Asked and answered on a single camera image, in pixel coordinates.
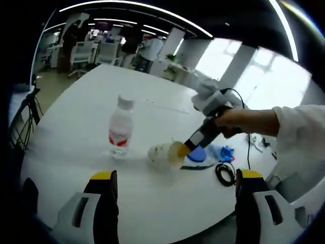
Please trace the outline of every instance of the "office chair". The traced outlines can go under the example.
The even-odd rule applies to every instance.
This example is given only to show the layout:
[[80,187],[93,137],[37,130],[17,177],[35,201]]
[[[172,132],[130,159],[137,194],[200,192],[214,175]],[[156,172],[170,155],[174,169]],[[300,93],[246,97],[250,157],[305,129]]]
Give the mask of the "office chair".
[[118,58],[117,56],[117,44],[114,43],[100,43],[100,50],[96,57],[96,64],[110,64],[115,65]]
[[89,63],[89,60],[91,58],[91,50],[92,50],[92,42],[77,42],[76,46],[72,49],[71,53],[71,73],[68,75],[68,77],[71,77],[74,74],[78,74],[78,78],[81,77],[81,74],[85,74],[88,71],[82,68],[76,68],[74,67],[76,65],[81,65],[84,63]]

